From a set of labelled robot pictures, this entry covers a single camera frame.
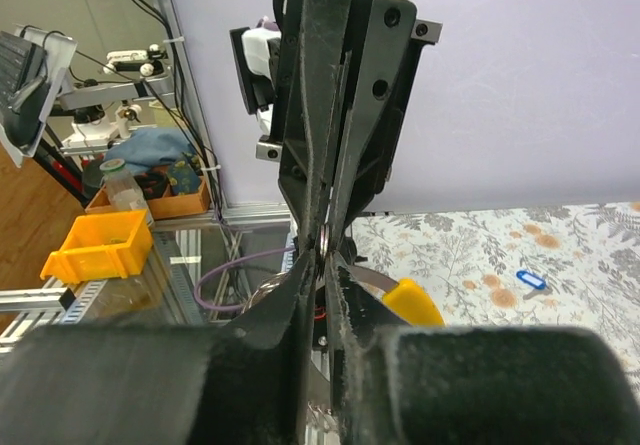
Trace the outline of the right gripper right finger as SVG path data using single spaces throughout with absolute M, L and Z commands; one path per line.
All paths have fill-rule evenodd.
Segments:
M 593 331 L 411 326 L 336 254 L 324 281 L 342 443 L 634 442 L 634 394 Z

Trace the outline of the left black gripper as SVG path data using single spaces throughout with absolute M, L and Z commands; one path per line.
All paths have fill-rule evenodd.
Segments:
M 275 30 L 230 31 L 245 108 L 270 112 L 264 157 L 298 226 L 317 246 L 330 214 L 330 250 L 382 192 L 392 168 L 422 49 L 442 27 L 409 0 L 284 0 Z

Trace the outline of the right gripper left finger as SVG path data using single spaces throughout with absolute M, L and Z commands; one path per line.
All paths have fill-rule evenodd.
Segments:
M 223 326 L 50 325 L 1 365 L 5 444 L 300 444 L 318 260 Z

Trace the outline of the blue tag key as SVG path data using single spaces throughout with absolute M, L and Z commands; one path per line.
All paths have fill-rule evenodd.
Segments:
M 551 293 L 547 282 L 532 272 L 519 270 L 516 272 L 516 278 L 529 288 L 529 291 L 523 295 L 524 300 L 531 300 L 535 297 L 546 296 Z

